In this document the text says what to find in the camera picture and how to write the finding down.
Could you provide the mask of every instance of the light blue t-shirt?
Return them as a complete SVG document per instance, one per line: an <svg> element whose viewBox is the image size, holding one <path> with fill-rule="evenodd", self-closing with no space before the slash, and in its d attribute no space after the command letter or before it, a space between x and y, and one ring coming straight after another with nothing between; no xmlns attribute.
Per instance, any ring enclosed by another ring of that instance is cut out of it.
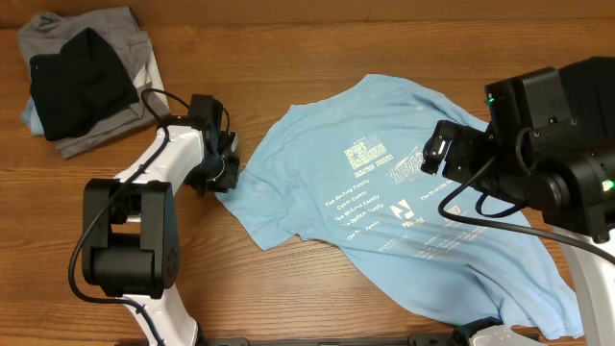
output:
<svg viewBox="0 0 615 346"><path fill-rule="evenodd" d="M217 197L262 249L293 235L335 244L412 312L457 325L495 316L551 339L582 335L576 295L538 238L438 214L458 186L420 170L438 120L486 126L438 92L368 75L333 98L292 106L237 189ZM448 210L477 217L479 197L467 190ZM485 212L508 207L485 202ZM520 212L503 221L528 224Z"/></svg>

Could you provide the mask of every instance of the white graphic print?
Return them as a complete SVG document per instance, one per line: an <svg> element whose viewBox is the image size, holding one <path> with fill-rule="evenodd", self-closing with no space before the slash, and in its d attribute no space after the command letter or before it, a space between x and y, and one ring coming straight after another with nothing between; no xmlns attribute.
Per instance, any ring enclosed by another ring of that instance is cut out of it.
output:
<svg viewBox="0 0 615 346"><path fill-rule="evenodd" d="M454 205L452 208L450 208L449 210L447 210L449 213L453 214L453 215L459 215L461 214L461 209L459 208L458 205Z"/></svg>
<svg viewBox="0 0 615 346"><path fill-rule="evenodd" d="M459 208L459 206L458 206L458 205L454 205L454 206L452 206L449 210L447 210L447 212L449 212L449 213L451 213L451 214L453 214L453 215L460 215L460 214L461 214L461 209ZM446 220L446 222L447 222L446 227L450 227L450 226L454 223L454 221L453 221L453 220L449 220L449 219L448 219L448 218L446 218L446 217L445 217L444 219L445 219L445 220Z"/></svg>
<svg viewBox="0 0 615 346"><path fill-rule="evenodd" d="M386 154L386 148L377 136L370 136L356 141L345 153L350 165L353 169L357 169L382 154Z"/></svg>
<svg viewBox="0 0 615 346"><path fill-rule="evenodd" d="M421 171L421 164L423 164L423 153L418 150L418 146L415 146L410 155L399 161L386 173L386 176L391 178L395 184L413 181L425 174Z"/></svg>
<svg viewBox="0 0 615 346"><path fill-rule="evenodd" d="M397 204L402 206L403 208L405 208L407 210L407 212L404 214L404 217L406 218L406 220L408 220L410 217L414 216L414 212L412 211L410 206L407 204L406 199L403 199L403 200L399 201ZM402 218L402 212L404 212L404 210L402 210L400 208L397 208L395 206L391 206L391 210L393 211L395 216L397 216L397 218L399 218L400 220L404 220Z"/></svg>

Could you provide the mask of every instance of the black cable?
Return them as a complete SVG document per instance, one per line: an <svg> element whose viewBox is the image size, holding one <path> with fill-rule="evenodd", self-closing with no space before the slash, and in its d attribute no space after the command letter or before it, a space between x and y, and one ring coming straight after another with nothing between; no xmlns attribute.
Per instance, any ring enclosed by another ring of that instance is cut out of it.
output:
<svg viewBox="0 0 615 346"><path fill-rule="evenodd" d="M231 128L231 116L229 115L229 111L227 111L227 109L225 109L224 107L222 108L222 111L224 111L224 113L227 115L227 135L229 135L229 129Z"/></svg>
<svg viewBox="0 0 615 346"><path fill-rule="evenodd" d="M129 298L90 297L88 295L85 295L79 289L79 287L77 287L77 282L75 281L75 266L77 265L77 257L79 256L79 253L81 252L81 249L84 246L84 242L86 241L87 236L92 232L92 230L94 229L94 226L96 225L98 220L101 218L101 216L105 213L105 211L107 211L111 207L111 204L113 203L113 201L115 201L115 199L117 199L118 196L126 192L130 184L136 178L138 178L141 174L143 174L143 172L145 172L147 167L149 167L149 165L152 164L152 162L160 155L160 153L162 153L162 151L166 147L166 144L168 144L168 142L170 141L170 134L169 134L168 129L166 128L166 126L162 125L162 120L160 119L160 116L152 109L152 107L147 102L147 96L152 91L165 94L166 96L169 96L179 101L181 104L183 104L184 106L188 108L188 104L186 102L184 102L179 97L167 91L159 90L155 88L146 88L143 91L141 91L141 101L143 102L143 105L154 116L156 121L162 126L162 129L164 130L164 141L162 142L160 147L156 150L156 152L154 152L154 154L152 154L152 156L149 159L147 159L147 161L145 161L142 165L140 165L138 169L136 170L136 172L132 176L130 176L124 183L122 183L122 185L109 197L107 202L105 202L103 207L98 211L98 213L96 213L92 221L89 223L86 230L79 238L79 241L77 242L77 245L75 246L75 249L73 250L73 254L70 257L70 262L68 264L68 284L70 285L70 289L73 291L75 296L77 296L77 298L85 302L95 303L95 304L122 304L122 305L128 305L128 306L135 308L137 313L140 313L143 316L143 319L145 319L145 322L147 323L158 345L163 346L164 340L160 338L160 334L158 333L158 330L156 329L156 326L154 325L154 321L152 321L152 318L150 317L150 315L147 313L147 311L141 304Z"/></svg>
<svg viewBox="0 0 615 346"><path fill-rule="evenodd" d="M603 258L603 259L605 259L605 260L607 260L607 261L609 261L609 262L611 262L612 264L615 265L615 256L607 253L606 251L600 249L597 246L591 245L591 244L586 243L584 241L580 241L580 240L571 238L569 236L558 235L558 234L554 234L554 233L550 233L550 232L536 230L536 229L533 229L533 228L530 228L530 227L513 225L513 224L509 224L509 223L504 223L504 222L498 222L498 221L492 221L492 220L483 220L483 219L477 219L477 218L474 218L474 217L455 215L455 214L452 214L452 213L449 213L449 212L445 211L444 209L446 208L446 205L449 204L449 202L451 202L456 196L458 196L459 193L461 193L473 181L475 181L478 177L480 177L480 175L482 175L489 168L489 166L491 166L491 164L493 164L493 162L496 160L496 158L497 158L497 155L494 155L491 159L489 159L489 161L481 169L479 169L479 171L472 178L470 178L470 180L468 180L463 185L461 185L458 188L456 188L455 191L451 192L451 194L446 196L442 200L442 202L440 202L440 205L438 206L438 212L440 213L440 215L446 217L449 220L453 220L453 221L457 221L457 222L461 222L461 223L465 223L465 224L469 224L469 225L476 225L476 226L483 226L483 227L489 227L489 228L496 228L496 229L501 229L501 230L506 230L506 231L522 233L522 234L526 234L526 235L536 235L536 236L544 237L546 239L555 240L555 241L560 242L562 244L567 244L567 245L570 245L570 246L578 247L579 249L583 249L583 250L585 250L587 252L590 252L590 253L592 253L592 254L594 254L596 256L599 256L599 257L601 257L601 258Z"/></svg>
<svg viewBox="0 0 615 346"><path fill-rule="evenodd" d="M521 131L519 131L519 133L517 134L517 138L515 140L515 155L517 157L517 162L519 162L519 166L527 176L531 175L531 169L534 168L535 164L530 168L526 166L526 162L523 161L523 156L521 155L521 142L523 141L523 136L530 131L531 128L529 127L521 129Z"/></svg>
<svg viewBox="0 0 615 346"><path fill-rule="evenodd" d="M507 217L512 215L513 213L523 209L525 206L512 206L510 208L508 208L507 210L503 210L500 212L496 212L494 214L484 214L482 213L482 204L484 203L484 201L487 199L487 196L489 196L486 193L483 193L477 203L474 205L474 209L477 211L478 214L480 214L481 216L484 217L490 217L490 218L501 218L501 217Z"/></svg>

